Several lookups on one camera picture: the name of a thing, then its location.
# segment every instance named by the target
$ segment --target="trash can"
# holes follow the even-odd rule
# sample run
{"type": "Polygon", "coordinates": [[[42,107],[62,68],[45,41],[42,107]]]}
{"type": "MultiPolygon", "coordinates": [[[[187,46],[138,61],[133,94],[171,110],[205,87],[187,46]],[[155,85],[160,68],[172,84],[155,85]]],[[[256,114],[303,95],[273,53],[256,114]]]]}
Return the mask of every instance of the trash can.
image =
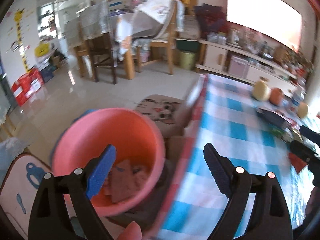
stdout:
{"type": "Polygon", "coordinates": [[[195,67],[196,54],[191,51],[180,51],[180,67],[186,70],[193,70],[195,67]]]}

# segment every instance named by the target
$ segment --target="dining table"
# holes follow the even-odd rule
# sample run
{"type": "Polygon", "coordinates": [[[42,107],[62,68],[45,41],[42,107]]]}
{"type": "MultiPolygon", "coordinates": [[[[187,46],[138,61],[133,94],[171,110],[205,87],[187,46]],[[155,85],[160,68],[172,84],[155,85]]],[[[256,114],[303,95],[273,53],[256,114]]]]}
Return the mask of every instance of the dining table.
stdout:
{"type": "MultiPolygon", "coordinates": [[[[284,106],[260,102],[251,96],[252,86],[207,74],[205,85],[186,128],[186,142],[172,184],[153,226],[145,234],[155,239],[206,240],[228,203],[220,193],[204,160],[204,146],[212,143],[221,156],[251,174],[276,175],[283,191],[292,228],[302,224],[313,174],[307,167],[298,174],[288,158],[287,143],[274,136],[270,125],[257,115],[257,107],[280,110],[299,125],[320,132],[318,118],[299,119],[284,106]]],[[[235,237],[244,234],[255,194],[250,194],[235,237]]]]}

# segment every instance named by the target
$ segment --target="checkered tablecloth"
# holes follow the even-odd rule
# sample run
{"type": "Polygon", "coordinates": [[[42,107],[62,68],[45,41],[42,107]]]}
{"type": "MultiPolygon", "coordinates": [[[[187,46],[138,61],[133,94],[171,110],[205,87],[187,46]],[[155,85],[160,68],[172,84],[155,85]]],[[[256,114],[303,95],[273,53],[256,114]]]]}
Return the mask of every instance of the checkered tablecloth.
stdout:
{"type": "MultiPolygon", "coordinates": [[[[163,216],[163,223],[157,233],[158,239],[205,240],[221,217],[228,199],[219,192],[204,160],[203,148],[209,142],[234,166],[242,166],[253,174],[275,173],[288,204],[292,226],[301,223],[312,190],[312,177],[308,170],[299,175],[295,173],[287,157],[287,145],[274,137],[268,124],[256,114],[256,106],[271,109],[274,106],[253,99],[251,90],[249,85],[208,75],[197,135],[188,160],[181,161],[186,164],[181,180],[177,178],[179,175],[174,178],[178,182],[173,182],[175,194],[169,192],[167,196],[164,204],[167,211],[159,215],[163,216]]],[[[254,194],[250,194],[235,236],[244,233],[253,202],[254,194]]]]}

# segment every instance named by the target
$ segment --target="cabinet handle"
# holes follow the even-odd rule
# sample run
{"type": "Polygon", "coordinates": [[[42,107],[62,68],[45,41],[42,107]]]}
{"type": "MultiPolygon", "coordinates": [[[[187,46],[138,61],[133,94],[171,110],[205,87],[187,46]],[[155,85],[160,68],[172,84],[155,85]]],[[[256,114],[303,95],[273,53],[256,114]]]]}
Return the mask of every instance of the cabinet handle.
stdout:
{"type": "Polygon", "coordinates": [[[223,54],[219,54],[218,65],[222,65],[223,54]]]}

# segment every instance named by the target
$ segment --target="television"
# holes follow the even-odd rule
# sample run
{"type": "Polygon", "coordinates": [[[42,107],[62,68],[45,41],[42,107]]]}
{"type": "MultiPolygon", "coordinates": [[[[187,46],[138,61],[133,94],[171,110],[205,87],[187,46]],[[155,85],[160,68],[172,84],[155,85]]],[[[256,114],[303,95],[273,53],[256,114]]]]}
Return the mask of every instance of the television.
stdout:
{"type": "Polygon", "coordinates": [[[299,50],[302,16],[282,0],[228,0],[227,21],[259,31],[299,50]]]}

